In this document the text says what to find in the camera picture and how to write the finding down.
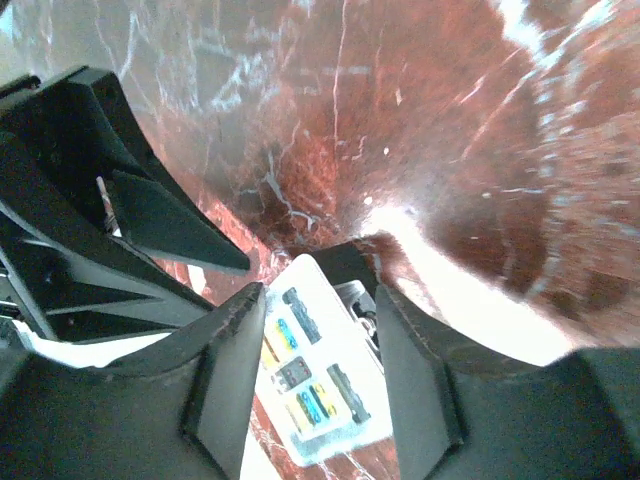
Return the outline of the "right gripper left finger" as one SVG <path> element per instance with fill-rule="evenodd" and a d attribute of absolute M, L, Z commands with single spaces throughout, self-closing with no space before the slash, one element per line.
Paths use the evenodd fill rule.
<path fill-rule="evenodd" d="M 96 479 L 237 479 L 266 315 L 246 285 L 215 311 L 99 370 Z"/>

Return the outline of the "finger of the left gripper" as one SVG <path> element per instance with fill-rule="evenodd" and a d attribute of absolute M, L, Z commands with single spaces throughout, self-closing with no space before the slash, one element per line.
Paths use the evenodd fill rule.
<path fill-rule="evenodd" d="M 203 269 L 249 271 L 249 257 L 158 159 L 114 72 L 80 67 L 44 83 L 35 97 L 55 143 L 40 164 L 92 225 L 102 221 L 102 180 L 122 236 L 143 253 Z"/>
<path fill-rule="evenodd" d="M 1 261 L 31 327 L 47 339 L 166 331 L 214 309 L 86 221 L 9 132 L 1 135 Z"/>

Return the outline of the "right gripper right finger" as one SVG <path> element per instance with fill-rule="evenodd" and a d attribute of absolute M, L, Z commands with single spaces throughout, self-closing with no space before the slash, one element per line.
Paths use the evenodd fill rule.
<path fill-rule="evenodd" d="M 547 479 L 548 429 L 526 395 L 543 371 L 376 290 L 378 339 L 404 479 Z"/>

